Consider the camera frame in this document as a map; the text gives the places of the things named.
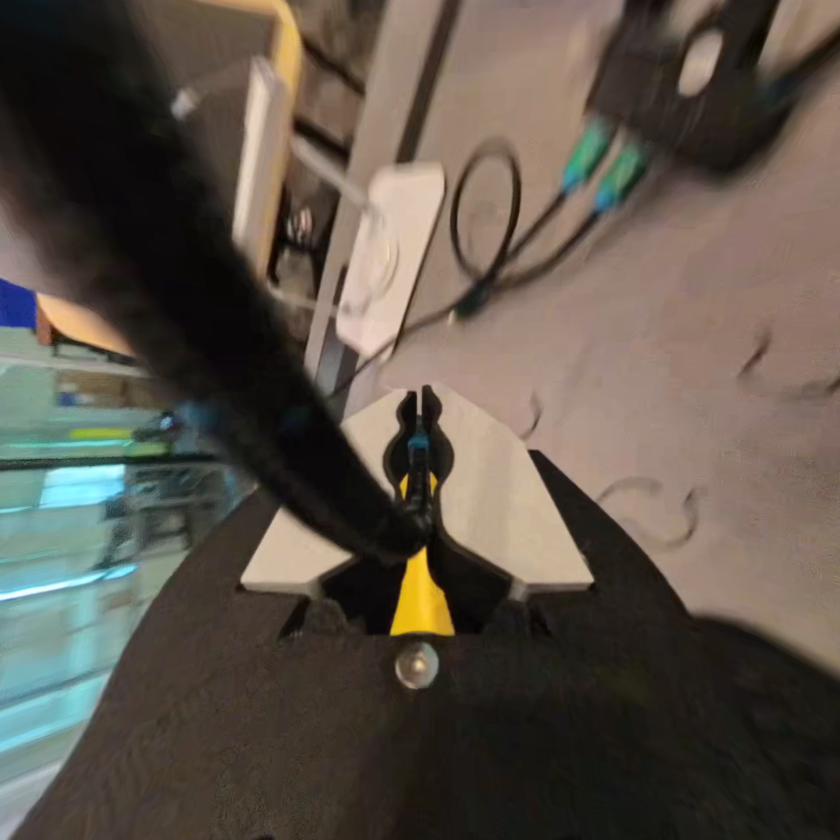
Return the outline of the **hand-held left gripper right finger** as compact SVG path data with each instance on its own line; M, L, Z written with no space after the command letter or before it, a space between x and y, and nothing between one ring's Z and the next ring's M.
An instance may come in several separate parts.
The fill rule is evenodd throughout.
M508 425L444 384L437 427L453 462L437 487L445 536L504 572L511 598L583 592L594 577L526 444Z

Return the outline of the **white stand base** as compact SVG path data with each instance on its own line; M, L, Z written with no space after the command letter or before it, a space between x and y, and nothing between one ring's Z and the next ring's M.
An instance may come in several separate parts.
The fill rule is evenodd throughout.
M335 315L339 340L362 361L392 353L445 189L445 170L437 161L386 166L371 180Z

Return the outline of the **black hdmi switch box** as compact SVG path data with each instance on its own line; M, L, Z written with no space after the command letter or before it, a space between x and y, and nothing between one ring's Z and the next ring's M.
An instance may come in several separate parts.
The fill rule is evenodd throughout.
M778 1L720 2L682 39L663 25L672 2L626 1L586 102L682 165L728 176L766 154L815 74L838 57L838 28L777 75L759 73ZM690 48L719 34L709 80L679 90Z

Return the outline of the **yellow plastic bin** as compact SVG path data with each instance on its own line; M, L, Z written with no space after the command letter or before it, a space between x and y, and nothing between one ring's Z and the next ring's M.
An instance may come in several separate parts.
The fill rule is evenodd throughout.
M390 635L455 635L445 593L431 573L427 548L406 563Z

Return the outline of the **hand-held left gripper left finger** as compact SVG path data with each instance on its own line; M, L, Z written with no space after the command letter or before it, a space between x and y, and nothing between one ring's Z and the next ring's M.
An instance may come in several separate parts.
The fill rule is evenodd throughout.
M395 491L385 472L385 451L399 435L399 406L408 390L395 389L341 423L364 466L386 495ZM279 509L240 578L250 592L318 592L322 579L351 562L351 555Z

